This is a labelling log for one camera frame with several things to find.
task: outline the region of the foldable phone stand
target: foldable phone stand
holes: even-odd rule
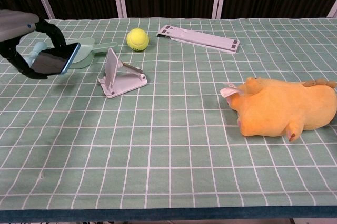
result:
[[[218,49],[223,52],[236,53],[240,42],[226,37],[214,36],[206,33],[177,28],[170,25],[162,27],[157,36],[168,36],[170,39],[182,43]]]
[[[117,75],[117,70],[122,67],[128,73]],[[101,83],[103,92],[107,98],[116,97],[147,84],[143,71],[118,60],[111,48],[107,52],[105,73],[106,75],[103,78],[99,78],[98,82]]]

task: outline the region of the stuffed animal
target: stuffed animal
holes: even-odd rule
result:
[[[336,82],[325,79],[291,83],[249,77],[238,88],[223,88],[221,95],[237,111],[242,135],[286,134],[289,141],[294,141],[303,130],[323,127],[333,119],[337,112],[336,86]]]

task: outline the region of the green grid tablecloth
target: green grid tablecloth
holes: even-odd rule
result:
[[[65,38],[118,42],[148,85],[113,99],[90,67],[48,80],[0,63],[0,210],[337,205],[337,118],[301,139],[244,138],[224,82],[337,80],[337,19],[53,20]],[[236,54],[157,38],[166,24],[240,41]],[[126,34],[150,36],[132,52]],[[41,33],[24,37],[27,55]]]

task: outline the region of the dustpan handle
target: dustpan handle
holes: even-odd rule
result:
[[[105,44],[94,44],[93,45],[93,52],[99,53],[99,52],[107,52],[109,48],[117,46],[116,42],[112,43],[105,43]]]

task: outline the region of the robotic arm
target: robotic arm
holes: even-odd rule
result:
[[[19,72],[31,79],[47,79],[42,73],[31,69],[16,50],[21,38],[33,31],[45,33],[54,47],[65,46],[62,32],[54,24],[40,20],[35,14],[20,11],[0,10],[0,55],[6,58]]]

